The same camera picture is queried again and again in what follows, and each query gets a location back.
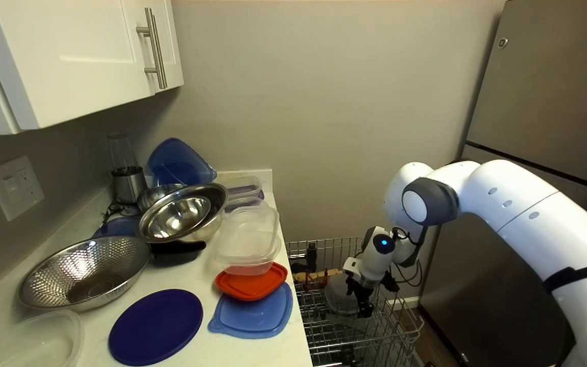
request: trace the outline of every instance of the metal mixing bowl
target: metal mixing bowl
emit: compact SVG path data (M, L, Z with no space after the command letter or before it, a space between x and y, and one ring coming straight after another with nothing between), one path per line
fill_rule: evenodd
M220 214L226 190L219 184L184 185L151 204L138 220L149 242L172 242L205 229Z
M19 295L37 311L93 311L128 292L149 257L149 247L134 237L81 240L33 267Z

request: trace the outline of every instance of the upper cabinet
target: upper cabinet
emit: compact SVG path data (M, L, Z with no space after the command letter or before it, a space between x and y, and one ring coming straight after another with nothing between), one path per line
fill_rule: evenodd
M181 84L169 0L0 0L0 135Z

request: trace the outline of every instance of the refrigerator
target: refrigerator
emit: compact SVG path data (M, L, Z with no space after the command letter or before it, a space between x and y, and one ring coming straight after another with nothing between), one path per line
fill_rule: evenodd
M506 4L460 159L515 162L587 210L587 0ZM559 365L575 342L538 276L470 216L441 227L420 311L460 365Z

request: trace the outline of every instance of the wall outlet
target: wall outlet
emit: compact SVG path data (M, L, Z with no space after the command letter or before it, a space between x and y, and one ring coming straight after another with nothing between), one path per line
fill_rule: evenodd
M27 156L0 165L0 207L9 223L43 201L43 198L43 187Z

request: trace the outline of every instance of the dish rack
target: dish rack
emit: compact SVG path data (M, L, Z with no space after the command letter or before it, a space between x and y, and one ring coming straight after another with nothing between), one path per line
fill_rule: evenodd
M360 253L360 239L289 240L287 253L315 365L423 367L413 345L424 321L400 292L378 288L366 318L329 300L329 280L345 277L343 264Z

